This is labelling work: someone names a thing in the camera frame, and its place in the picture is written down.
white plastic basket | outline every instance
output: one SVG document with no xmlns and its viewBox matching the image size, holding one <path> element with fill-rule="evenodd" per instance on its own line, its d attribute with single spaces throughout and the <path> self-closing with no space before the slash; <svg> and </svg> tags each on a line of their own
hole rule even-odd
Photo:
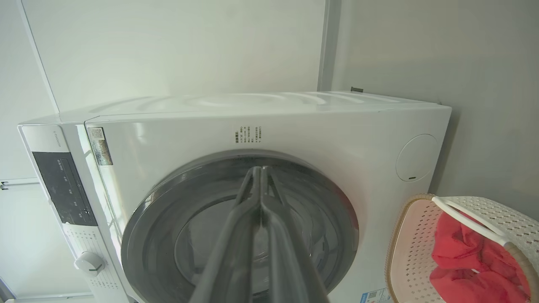
<svg viewBox="0 0 539 303">
<path fill-rule="evenodd" d="M 511 253 L 526 275 L 531 302 L 539 302 L 539 222 L 481 197 L 421 194 L 406 203 L 388 252 L 385 275 L 395 303 L 444 302 L 429 280 L 431 272 L 437 267 L 431 253 L 436 224 L 442 211 Z"/>
</svg>

basket handle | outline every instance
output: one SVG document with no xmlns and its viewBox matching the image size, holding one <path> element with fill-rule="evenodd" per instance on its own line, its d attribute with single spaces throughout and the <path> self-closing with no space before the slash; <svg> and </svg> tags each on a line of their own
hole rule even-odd
<svg viewBox="0 0 539 303">
<path fill-rule="evenodd" d="M 465 226 L 471 228 L 472 230 L 476 231 L 480 235 L 482 235 L 485 238 L 488 238 L 501 246 L 505 246 L 507 243 L 510 243 L 509 239 L 505 235 L 498 235 L 497 233 L 493 232 L 492 230 L 481 226 L 480 224 L 470 220 L 469 218 L 465 217 L 463 214 L 456 211 L 454 207 L 454 203 L 451 201 L 447 201 L 445 199 L 442 199 L 438 196 L 432 197 L 432 202 L 434 202 L 440 209 L 442 209 L 444 212 L 446 212 L 448 215 L 459 221 L 460 223 L 464 224 Z M 470 215 L 469 212 L 463 208 L 458 207 L 459 210 L 464 212 L 467 215 Z"/>
</svg>

red cloth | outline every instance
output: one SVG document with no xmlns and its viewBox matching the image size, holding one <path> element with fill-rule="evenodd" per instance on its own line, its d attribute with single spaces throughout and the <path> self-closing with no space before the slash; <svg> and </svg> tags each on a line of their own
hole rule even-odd
<svg viewBox="0 0 539 303">
<path fill-rule="evenodd" d="M 447 303 L 525 303 L 529 300 L 526 276 L 498 243 L 445 212 L 438 219 L 434 238 L 432 258 L 438 267 L 431 273 L 430 280 Z"/>
</svg>

front-loading washer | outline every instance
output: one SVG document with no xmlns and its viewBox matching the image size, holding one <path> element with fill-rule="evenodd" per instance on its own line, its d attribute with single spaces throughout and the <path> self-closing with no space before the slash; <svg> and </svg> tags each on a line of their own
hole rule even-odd
<svg viewBox="0 0 539 303">
<path fill-rule="evenodd" d="M 124 100 L 19 128 L 98 302 L 187 302 L 246 172 L 268 165 L 340 303 L 385 288 L 392 227 L 428 190 L 450 113 L 364 93 L 226 94 Z M 253 301 L 265 302 L 263 229 L 254 242 Z"/>
</svg>

gray tongs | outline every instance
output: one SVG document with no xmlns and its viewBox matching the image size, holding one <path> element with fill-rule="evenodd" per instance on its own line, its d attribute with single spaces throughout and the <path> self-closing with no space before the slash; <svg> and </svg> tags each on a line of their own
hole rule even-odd
<svg viewBox="0 0 539 303">
<path fill-rule="evenodd" d="M 290 207 L 271 167 L 251 168 L 226 220 L 190 303 L 252 301 L 254 234 L 269 234 L 269 298 L 272 303 L 329 303 Z"/>
</svg>

